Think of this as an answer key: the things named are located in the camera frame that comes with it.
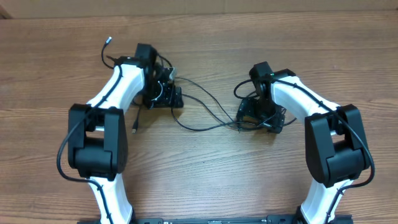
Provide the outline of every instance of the black bracket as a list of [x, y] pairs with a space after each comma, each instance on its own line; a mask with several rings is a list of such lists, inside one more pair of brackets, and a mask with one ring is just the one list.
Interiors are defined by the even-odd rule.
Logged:
[[[69, 131], [91, 110], [95, 111], [78, 125], [68, 140], [68, 162], [81, 177], [105, 177], [112, 181], [127, 162], [124, 113], [117, 108], [93, 109], [90, 105], [74, 104], [69, 110]], [[93, 132], [96, 126], [104, 127], [104, 138], [87, 137], [86, 131]]]
[[284, 125], [285, 114], [282, 112], [282, 107], [275, 104], [272, 100], [271, 80], [273, 78], [295, 76], [295, 73], [289, 69], [273, 72], [267, 62], [262, 62], [254, 65], [249, 75], [259, 99], [243, 99], [236, 114], [236, 119], [238, 121], [254, 120], [259, 127], [266, 128], [271, 133], [279, 134]]
[[137, 61], [145, 73], [142, 103], [148, 108], [174, 107], [182, 108], [182, 90], [175, 86], [175, 68], [164, 68], [156, 62], [158, 53], [149, 44], [138, 44], [136, 54], [129, 60]]
[[[336, 112], [352, 127], [367, 145], [361, 114], [354, 105], [338, 107]], [[330, 132], [345, 136], [333, 142]], [[332, 113], [314, 114], [305, 118], [305, 158], [312, 177], [325, 187], [346, 179], [357, 179], [369, 168], [369, 157], [357, 139]]]

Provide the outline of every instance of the white robotic arm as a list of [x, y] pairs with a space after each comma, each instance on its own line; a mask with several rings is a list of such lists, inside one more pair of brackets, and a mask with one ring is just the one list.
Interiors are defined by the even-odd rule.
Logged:
[[[339, 106], [336, 103], [327, 101], [326, 99], [322, 98], [321, 96], [307, 88], [300, 81], [299, 77], [287, 76], [281, 78], [280, 80], [301, 86], [332, 110], [336, 110]], [[304, 124], [304, 119], [307, 116], [311, 116], [315, 113], [325, 114], [328, 112], [324, 108], [320, 107], [318, 103], [313, 101], [303, 91], [295, 88], [294, 86], [275, 82], [271, 85], [271, 93], [272, 100], [277, 105], [283, 106], [288, 111], [290, 111], [302, 124]], [[336, 195], [337, 190], [342, 186], [351, 184], [352, 182], [353, 180], [347, 179], [335, 183], [332, 187], [326, 188], [323, 184], [318, 183], [316, 180], [313, 179], [308, 196], [300, 208], [302, 215], [307, 223], [324, 223], [326, 213], [329, 210], [329, 207], [333, 201], [333, 197]], [[341, 195], [335, 203], [335, 207], [330, 214], [329, 221], [332, 221], [335, 218], [335, 209], [340, 199]]]
[[[116, 88], [107, 97], [106, 101], [99, 107], [104, 109], [115, 107], [117, 109], [122, 109], [124, 114], [126, 114], [133, 98], [143, 89], [145, 76], [143, 69], [135, 65], [122, 64], [120, 67], [123, 71], [122, 78], [116, 85]], [[109, 82], [104, 86], [100, 93], [95, 98], [87, 102], [87, 104], [96, 105], [98, 102], [100, 102], [102, 97], [109, 92], [112, 86], [114, 86], [116, 83], [116, 80], [118, 80], [119, 73], [119, 67], [115, 66], [113, 76]], [[104, 131], [104, 127], [97, 126], [96, 130]], [[110, 181], [104, 177], [90, 177], [90, 179], [97, 181], [97, 183], [103, 186], [105, 200], [108, 204], [113, 223], [130, 223], [131, 218], [134, 215], [132, 206], [126, 196], [122, 174], [116, 174], [116, 177], [113, 181]], [[109, 224], [110, 222], [106, 216], [104, 202], [100, 192], [94, 184], [89, 185], [93, 189], [96, 201], [101, 211], [101, 224]]]

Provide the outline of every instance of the connector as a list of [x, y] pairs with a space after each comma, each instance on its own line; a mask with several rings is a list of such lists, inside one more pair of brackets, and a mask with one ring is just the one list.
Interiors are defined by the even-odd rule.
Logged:
[[112, 37], [108, 37], [108, 39], [106, 40], [105, 44], [109, 44], [112, 41]]
[[131, 132], [132, 132], [133, 134], [135, 134], [135, 133], [137, 132], [137, 129], [138, 129], [138, 119], [136, 119], [136, 121], [135, 121], [134, 124], [132, 125]]

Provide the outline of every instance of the wooden surface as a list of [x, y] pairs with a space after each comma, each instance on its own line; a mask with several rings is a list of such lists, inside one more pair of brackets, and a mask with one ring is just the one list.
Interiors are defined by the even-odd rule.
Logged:
[[15, 19], [396, 10], [398, 0], [0, 0]]
[[[347, 191], [338, 213], [353, 214], [358, 223], [398, 222], [396, 11], [2, 20], [0, 30], [0, 223], [99, 217], [90, 188], [62, 179], [55, 156], [69, 107], [94, 97], [111, 76], [100, 59], [109, 35], [107, 54], [133, 55], [138, 42], [150, 43], [231, 116], [240, 103], [233, 88], [265, 60], [274, 70], [295, 71], [331, 101], [355, 104], [376, 178]], [[221, 115], [204, 92], [177, 84]], [[247, 85], [239, 94], [251, 90]], [[136, 111], [126, 115], [128, 132]], [[179, 119], [199, 128], [217, 124], [189, 99]], [[168, 109], [144, 111], [140, 121], [138, 133], [128, 134], [123, 173], [139, 218], [294, 213], [307, 196], [311, 176], [300, 123], [278, 135], [227, 128], [193, 133], [181, 129]], [[66, 160], [64, 154], [63, 167], [76, 175]]]

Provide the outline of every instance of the black cable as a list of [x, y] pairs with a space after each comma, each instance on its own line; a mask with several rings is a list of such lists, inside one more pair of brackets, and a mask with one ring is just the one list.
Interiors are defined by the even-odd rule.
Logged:
[[206, 110], [213, 116], [213, 117], [215, 117], [219, 122], [221, 122], [222, 124], [225, 124], [225, 125], [228, 125], [230, 128], [233, 128], [233, 129], [237, 129], [237, 130], [244, 130], [244, 131], [253, 131], [253, 130], [258, 130], [258, 129], [260, 129], [260, 128], [242, 128], [242, 127], [240, 127], [240, 126], [238, 126], [238, 127], [234, 127], [234, 126], [232, 126], [232, 124], [227, 124], [227, 123], [225, 123], [223, 120], [221, 120], [221, 119], [219, 119], [219, 117], [217, 117], [210, 109], [209, 109], [209, 107], [207, 107], [207, 105], [204, 103], [204, 102], [202, 102], [201, 100], [199, 100], [198, 98], [195, 98], [195, 97], [193, 97], [193, 96], [190, 96], [190, 95], [187, 95], [187, 94], [182, 94], [183, 96], [185, 96], [185, 97], [188, 97], [188, 98], [191, 98], [191, 99], [193, 99], [193, 100], [195, 100], [195, 101], [197, 101], [197, 102], [199, 102], [200, 104], [202, 104], [203, 105], [203, 107], [204, 108], [206, 108]]
[[132, 99], [132, 101], [131, 101], [131, 105], [134, 105], [134, 106], [141, 106], [142, 104], [139, 104], [139, 103], [136, 103], [135, 102], [135, 100], [134, 99], [136, 99], [136, 97], [137, 97], [138, 95], [136, 95], [133, 99]]
[[105, 50], [106, 46], [108, 46], [108, 44], [109, 44], [111, 41], [112, 41], [112, 37], [109, 37], [109, 38], [106, 40], [105, 44], [103, 45], [102, 50], [101, 50], [101, 60], [102, 60], [102, 62], [104, 63], [105, 66], [107, 66], [107, 67], [110, 68], [110, 69], [113, 69], [112, 66], [108, 65], [108, 64], [104, 61], [104, 50]]
[[247, 96], [247, 97], [238, 96], [238, 95], [236, 94], [236, 90], [238, 90], [238, 88], [239, 88], [241, 85], [243, 85], [243, 84], [245, 84], [245, 83], [248, 83], [248, 82], [251, 82], [251, 80], [243, 81], [243, 82], [239, 83], [239, 84], [235, 87], [235, 89], [234, 89], [234, 96], [235, 96], [236, 98], [244, 100], [244, 99], [253, 99], [253, 98], [258, 97], [257, 94], [256, 94], [255, 96]]
[[169, 60], [167, 60], [167, 58], [161, 56], [160, 54], [157, 54], [157, 56], [159, 56], [160, 60], [162, 61], [162, 65], [163, 65], [163, 60], [165, 60], [168, 63], [170, 68], [173, 67], [173, 65], [171, 64], [171, 62]]
[[102, 97], [102, 99], [101, 99], [94, 107], [92, 107], [92, 109], [91, 109], [89, 112], [86, 113], [86, 115], [84, 116], [84, 118], [82, 118], [79, 122], [77, 122], [76, 125], [74, 125], [74, 127], [71, 128], [71, 130], [69, 130], [67, 136], [65, 137], [65, 139], [63, 139], [63, 141], [62, 141], [62, 143], [61, 143], [61, 146], [60, 146], [60, 148], [59, 148], [59, 150], [58, 150], [58, 154], [57, 154], [57, 169], [58, 169], [58, 172], [60, 173], [60, 175], [61, 175], [63, 178], [65, 178], [65, 179], [67, 179], [67, 180], [70, 180], [70, 181], [74, 181], [74, 182], [83, 182], [83, 183], [94, 184], [94, 185], [97, 187], [97, 190], [99, 190], [99, 192], [100, 192], [100, 194], [101, 194], [102, 201], [103, 201], [103, 203], [104, 203], [104, 209], [105, 209], [105, 212], [106, 212], [106, 218], [109, 219], [110, 224], [114, 224], [114, 223], [113, 223], [111, 214], [110, 214], [109, 209], [108, 209], [108, 204], [106, 203], [106, 198], [105, 198], [105, 194], [104, 194], [104, 191], [103, 191], [102, 186], [100, 186], [100, 184], [97, 183], [97, 181], [95, 181], [95, 180], [90, 180], [90, 179], [79, 179], [79, 178], [74, 178], [74, 177], [69, 177], [69, 176], [67, 176], [67, 175], [63, 172], [62, 167], [61, 167], [61, 157], [62, 157], [62, 152], [63, 152], [63, 150], [64, 150], [64, 148], [65, 148], [65, 146], [66, 146], [66, 144], [67, 144], [67, 142], [68, 142], [68, 140], [69, 140], [69, 138], [70, 138], [70, 136], [76, 131], [76, 128], [77, 128], [82, 122], [84, 122], [84, 120], [85, 120], [86, 118], [88, 118], [92, 113], [94, 113], [94, 112], [96, 111], [96, 109], [97, 109], [100, 105], [102, 105], [102, 104], [106, 101], [106, 99], [108, 98], [108, 96], [113, 92], [113, 90], [116, 88], [116, 86], [117, 86], [118, 83], [120, 82], [120, 79], [123, 77], [123, 71], [122, 71], [122, 67], [121, 67], [120, 65], [118, 65], [118, 67], [119, 67], [119, 76], [118, 76], [118, 79], [115, 81], [115, 83], [113, 84], [113, 86], [109, 89], [109, 91], [107, 92], [107, 94], [105, 94], [105, 95]]
[[257, 125], [257, 127], [260, 127], [261, 125], [263, 125], [265, 122], [269, 121], [270, 119], [272, 119], [277, 113], [275, 112], [272, 116], [270, 116], [269, 118], [265, 119], [263, 122], [261, 122], [259, 125]]
[[251, 96], [251, 95], [253, 95], [253, 94], [255, 94], [255, 93], [256, 93], [256, 91], [253, 91], [253, 92], [249, 93], [249, 94], [246, 96], [246, 98], [249, 97], [249, 96]]
[[207, 110], [213, 117], [215, 117], [219, 122], [225, 124], [225, 122], [224, 122], [223, 120], [219, 119], [219, 117], [217, 117], [217, 115], [215, 115], [215, 114], [207, 107], [207, 105], [206, 105], [204, 102], [202, 102], [202, 100], [199, 100], [198, 98], [195, 98], [195, 97], [190, 96], [190, 95], [187, 95], [187, 94], [182, 94], [182, 95], [185, 96], [185, 97], [191, 98], [191, 99], [193, 99], [193, 100], [199, 102], [200, 104], [202, 104], [203, 107], [205, 107], [206, 110]]
[[141, 107], [142, 107], [142, 104], [139, 105], [139, 107], [138, 107], [137, 117], [136, 117], [136, 120], [134, 121], [134, 124], [132, 125], [131, 132], [133, 134], [135, 134], [137, 132], [137, 130], [138, 130], [138, 120], [139, 120], [139, 113], [141, 111]]
[[292, 124], [296, 120], [297, 120], [297, 118], [294, 118], [293, 120], [289, 121], [288, 123], [285, 123], [284, 126], [288, 126], [288, 125]]
[[195, 83], [194, 81], [191, 81], [191, 80], [189, 80], [189, 79], [187, 79], [187, 78], [182, 78], [182, 77], [175, 77], [175, 78], [176, 78], [176, 79], [182, 79], [182, 80], [188, 81], [188, 82], [194, 84], [195, 86], [201, 88], [205, 93], [207, 93], [210, 97], [212, 97], [212, 99], [213, 99], [214, 101], [216, 101], [216, 103], [218, 104], [218, 106], [224, 111], [224, 113], [227, 115], [227, 117], [228, 117], [232, 122], [234, 122], [234, 119], [232, 119], [232, 117], [224, 110], [224, 108], [223, 108], [222, 105], [218, 102], [218, 100], [217, 100], [211, 93], [209, 93], [207, 90], [205, 90], [201, 85], [199, 85], [199, 84]]
[[185, 129], [188, 129], [188, 130], [191, 130], [191, 131], [209, 131], [209, 130], [212, 130], [212, 129], [215, 129], [215, 128], [219, 128], [219, 127], [223, 127], [223, 126], [228, 126], [228, 125], [231, 125], [231, 124], [251, 124], [251, 125], [256, 125], [256, 124], [248, 123], [248, 122], [244, 122], [244, 121], [234, 121], [234, 122], [222, 123], [222, 124], [219, 124], [219, 125], [216, 125], [216, 126], [212, 126], [212, 127], [209, 127], [209, 128], [195, 129], [195, 128], [189, 128], [189, 127], [183, 125], [182, 123], [180, 123], [180, 122], [178, 121], [178, 119], [177, 119], [177, 118], [175, 117], [175, 115], [174, 115], [173, 108], [171, 109], [171, 112], [172, 112], [172, 116], [173, 116], [174, 120], [175, 120], [181, 127], [185, 128]]
[[358, 184], [351, 184], [351, 185], [347, 185], [344, 187], [340, 187], [337, 190], [337, 193], [335, 194], [335, 197], [333, 198], [333, 201], [329, 207], [329, 210], [326, 213], [326, 219], [325, 219], [325, 223], [328, 223], [329, 221], [329, 217], [331, 214], [331, 211], [333, 210], [333, 208], [335, 207], [335, 204], [337, 202], [338, 197], [340, 196], [340, 194], [343, 194], [344, 190], [347, 189], [352, 189], [352, 188], [356, 188], [356, 187], [362, 187], [365, 185], [368, 185], [374, 178], [374, 173], [375, 173], [375, 166], [374, 166], [374, 161], [372, 158], [372, 155], [368, 149], [368, 147], [365, 145], [365, 143], [363, 143], [362, 139], [358, 136], [358, 134], [352, 129], [352, 127], [334, 110], [330, 109], [329, 107], [327, 107], [326, 105], [323, 104], [322, 101], [318, 100], [315, 96], [313, 96], [309, 91], [307, 91], [306, 89], [302, 88], [301, 86], [298, 86], [296, 83], [290, 83], [290, 82], [286, 82], [283, 80], [278, 80], [278, 79], [271, 79], [271, 82], [279, 82], [285, 85], [289, 85], [292, 86], [294, 88], [299, 89], [300, 91], [304, 92], [307, 96], [309, 96], [314, 102], [316, 102], [317, 104], [319, 104], [319, 106], [321, 106], [323, 109], [329, 111], [331, 114], [333, 114], [340, 122], [341, 124], [348, 129], [348, 131], [350, 131], [350, 133], [358, 140], [358, 142], [360, 143], [360, 145], [363, 147], [366, 155], [369, 157], [369, 161], [370, 161], [370, 167], [371, 167], [371, 173], [369, 175], [369, 178], [367, 180], [365, 180], [364, 182], [358, 183]]

